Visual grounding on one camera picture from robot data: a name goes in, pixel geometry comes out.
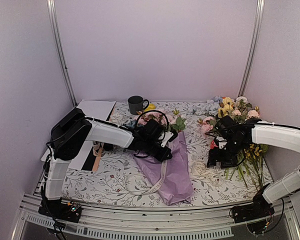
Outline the yellow flower stem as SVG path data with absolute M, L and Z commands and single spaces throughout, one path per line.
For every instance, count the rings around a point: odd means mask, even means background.
M 144 112 L 148 112 L 148 111 L 155 110 L 155 109 L 156 109 L 156 106 L 153 103 L 150 103 L 147 106 L 147 108 L 144 110 Z

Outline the white printed ribbon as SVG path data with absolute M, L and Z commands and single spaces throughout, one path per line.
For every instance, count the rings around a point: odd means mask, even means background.
M 215 169 L 208 168 L 202 161 L 195 161 L 191 168 L 188 161 L 180 158 L 155 162 L 150 157 L 138 160 L 142 171 L 128 174 L 124 179 L 124 187 L 134 196 L 157 193 L 167 205 L 190 198 L 194 192 L 193 178 L 208 180 L 214 187 L 220 187 L 223 180 Z

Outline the pink wrapping paper sheet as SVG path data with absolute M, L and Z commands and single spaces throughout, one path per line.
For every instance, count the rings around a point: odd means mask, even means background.
M 172 158 L 164 162 L 159 162 L 152 156 L 133 158 L 151 184 L 151 188 L 144 194 L 158 193 L 168 206 L 183 202 L 189 204 L 194 189 L 189 176 L 185 133 L 179 132 L 168 147 L 171 149 Z

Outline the blue hydrangea stem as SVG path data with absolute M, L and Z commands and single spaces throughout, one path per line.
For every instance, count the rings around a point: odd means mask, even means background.
M 127 128 L 134 128 L 137 124 L 137 120 L 133 119 L 133 120 L 127 120 L 123 125 Z

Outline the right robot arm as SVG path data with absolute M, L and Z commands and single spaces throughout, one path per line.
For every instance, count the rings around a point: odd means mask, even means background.
M 248 213 L 259 218 L 277 200 L 300 191 L 300 127 L 258 118 L 236 123 L 230 116 L 222 117 L 214 126 L 218 135 L 213 139 L 208 153 L 207 167 L 220 163 L 222 168 L 237 167 L 239 152 L 251 144 L 271 147 L 267 161 L 273 160 L 270 169 L 281 173 L 276 181 L 268 184 L 253 197 Z

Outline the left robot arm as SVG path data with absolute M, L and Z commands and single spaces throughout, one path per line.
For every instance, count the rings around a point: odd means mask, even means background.
M 125 127 L 88 117 L 80 108 L 74 108 L 52 128 L 50 141 L 46 143 L 48 153 L 42 186 L 42 199 L 47 200 L 45 209 L 53 217 L 60 217 L 64 213 L 64 205 L 59 200 L 66 172 L 86 142 L 143 152 L 163 163 L 172 158 L 168 143 L 177 135 L 169 121 L 159 123 L 150 119 L 145 125 Z

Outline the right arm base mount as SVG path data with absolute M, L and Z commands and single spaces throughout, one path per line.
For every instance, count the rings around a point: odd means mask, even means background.
M 265 200 L 253 200 L 251 204 L 232 207 L 229 216 L 235 223 L 242 223 L 271 216 L 274 213 L 275 210 L 271 203 L 267 203 Z

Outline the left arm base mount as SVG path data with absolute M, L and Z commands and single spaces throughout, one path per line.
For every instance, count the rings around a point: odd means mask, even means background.
M 62 203 L 61 199 L 42 200 L 38 213 L 56 220 L 78 223 L 81 218 L 82 207 L 73 201 Z

